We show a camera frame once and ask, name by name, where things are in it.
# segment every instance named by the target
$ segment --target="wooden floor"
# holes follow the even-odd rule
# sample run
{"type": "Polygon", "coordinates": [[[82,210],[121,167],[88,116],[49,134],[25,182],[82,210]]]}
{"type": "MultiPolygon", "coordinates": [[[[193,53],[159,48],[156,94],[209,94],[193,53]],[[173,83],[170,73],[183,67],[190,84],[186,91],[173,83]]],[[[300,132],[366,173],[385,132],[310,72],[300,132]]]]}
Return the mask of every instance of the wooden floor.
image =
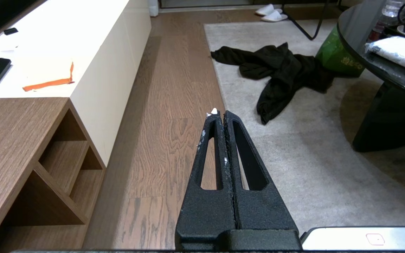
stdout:
{"type": "MultiPolygon", "coordinates": [[[[294,17],[318,15],[303,8],[294,17]]],[[[224,10],[152,18],[83,248],[174,248],[175,224],[206,112],[214,107],[224,112],[203,24],[242,21],[260,17],[252,10],[224,10]]],[[[212,143],[208,154],[213,149],[212,143]]],[[[204,189],[215,189],[214,168],[209,155],[204,189]]]]}

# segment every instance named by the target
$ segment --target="white slippers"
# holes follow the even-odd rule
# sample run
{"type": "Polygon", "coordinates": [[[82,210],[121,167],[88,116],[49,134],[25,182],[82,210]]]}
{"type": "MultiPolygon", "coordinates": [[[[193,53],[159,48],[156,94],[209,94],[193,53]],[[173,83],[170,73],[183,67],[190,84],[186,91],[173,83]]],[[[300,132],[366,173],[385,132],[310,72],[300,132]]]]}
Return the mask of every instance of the white slippers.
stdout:
{"type": "Polygon", "coordinates": [[[285,14],[282,14],[282,10],[281,12],[279,12],[278,10],[274,10],[271,14],[262,17],[262,21],[266,21],[266,22],[277,22],[277,21],[281,21],[284,19],[287,19],[288,16],[285,14]]]}
{"type": "Polygon", "coordinates": [[[263,21],[267,22],[277,22],[288,18],[286,15],[281,15],[281,9],[275,9],[272,4],[269,4],[265,7],[262,7],[256,11],[257,15],[264,16],[262,18],[263,21]]]}

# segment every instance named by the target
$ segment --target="chair leg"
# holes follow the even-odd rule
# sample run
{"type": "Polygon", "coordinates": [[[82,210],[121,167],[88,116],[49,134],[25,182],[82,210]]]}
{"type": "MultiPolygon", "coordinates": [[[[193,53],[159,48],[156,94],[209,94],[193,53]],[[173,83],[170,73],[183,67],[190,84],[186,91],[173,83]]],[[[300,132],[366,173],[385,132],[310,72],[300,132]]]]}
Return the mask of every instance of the chair leg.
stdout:
{"type": "Polygon", "coordinates": [[[285,9],[284,9],[285,0],[284,0],[284,2],[282,3],[282,11],[283,11],[283,13],[284,13],[285,15],[288,16],[288,19],[289,19],[290,21],[292,21],[293,24],[295,24],[295,26],[296,26],[309,40],[314,40],[314,39],[317,37],[318,32],[320,31],[320,27],[321,27],[321,24],[323,23],[323,19],[324,19],[324,13],[326,12],[326,9],[328,8],[329,1],[330,1],[330,0],[326,0],[326,3],[324,4],[323,11],[322,11],[322,13],[321,13],[321,17],[320,17],[320,20],[318,21],[318,26],[317,26],[317,28],[316,28],[316,31],[315,31],[315,34],[313,35],[313,37],[310,36],[310,34],[308,34],[308,33],[304,30],[304,28],[302,28],[302,27],[298,24],[298,22],[296,22],[296,20],[294,20],[294,18],[292,18],[292,17],[285,11],[285,9]]]}

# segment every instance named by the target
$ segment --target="carpet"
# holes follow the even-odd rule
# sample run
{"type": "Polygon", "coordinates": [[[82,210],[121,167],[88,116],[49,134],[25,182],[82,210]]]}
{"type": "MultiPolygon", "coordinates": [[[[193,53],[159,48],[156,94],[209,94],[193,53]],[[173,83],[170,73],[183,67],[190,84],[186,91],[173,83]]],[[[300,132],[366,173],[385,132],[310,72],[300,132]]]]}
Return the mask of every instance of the carpet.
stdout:
{"type": "MultiPolygon", "coordinates": [[[[300,21],[313,33],[317,21],[300,21]]],[[[255,51],[288,42],[314,56],[335,26],[325,20],[309,41],[290,21],[205,24],[211,51],[255,51]]],[[[351,142],[382,81],[335,78],[327,93],[297,91],[278,117],[262,125],[256,103],[268,78],[241,77],[238,66],[214,61],[226,110],[243,120],[300,234],[320,226],[405,226],[405,147],[357,153],[351,142]]]]}

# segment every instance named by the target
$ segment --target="green shopping bag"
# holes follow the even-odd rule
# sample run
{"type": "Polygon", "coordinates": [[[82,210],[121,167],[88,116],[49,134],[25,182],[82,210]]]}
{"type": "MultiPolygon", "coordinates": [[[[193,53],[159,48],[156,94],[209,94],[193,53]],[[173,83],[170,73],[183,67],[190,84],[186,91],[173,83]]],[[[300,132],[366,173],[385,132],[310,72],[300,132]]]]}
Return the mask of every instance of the green shopping bag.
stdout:
{"type": "Polygon", "coordinates": [[[322,62],[328,70],[345,74],[350,77],[359,77],[364,67],[356,61],[343,47],[339,38],[337,27],[332,29],[328,38],[323,42],[315,58],[322,62]]]}

